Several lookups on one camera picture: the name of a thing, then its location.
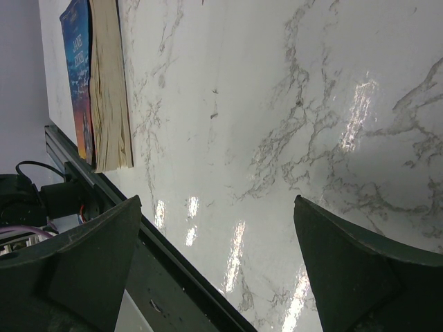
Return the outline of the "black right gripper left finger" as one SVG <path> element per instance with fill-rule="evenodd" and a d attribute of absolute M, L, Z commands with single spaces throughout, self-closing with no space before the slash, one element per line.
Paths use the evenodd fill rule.
<path fill-rule="evenodd" d="M 1 256 L 2 331 L 113 331 L 141 223 L 138 196 Z"/>

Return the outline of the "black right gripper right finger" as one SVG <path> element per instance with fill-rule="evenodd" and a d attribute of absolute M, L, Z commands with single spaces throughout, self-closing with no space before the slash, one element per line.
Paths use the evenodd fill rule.
<path fill-rule="evenodd" d="M 441 331 L 442 255 L 297 196 L 293 220 L 324 331 Z"/>

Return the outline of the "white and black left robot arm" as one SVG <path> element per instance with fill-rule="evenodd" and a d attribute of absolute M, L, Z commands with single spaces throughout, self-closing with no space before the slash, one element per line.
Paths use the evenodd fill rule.
<path fill-rule="evenodd" d="M 86 181 L 68 175 L 62 183 L 41 188 L 13 174 L 1 175 L 1 226 L 41 227 L 74 214 L 87 221 L 102 214 L 105 203 Z"/>

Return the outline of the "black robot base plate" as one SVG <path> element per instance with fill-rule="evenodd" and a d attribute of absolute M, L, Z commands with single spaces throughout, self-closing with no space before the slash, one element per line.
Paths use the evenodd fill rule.
<path fill-rule="evenodd" d="M 126 289 L 154 331 L 254 331 L 145 217 Z"/>

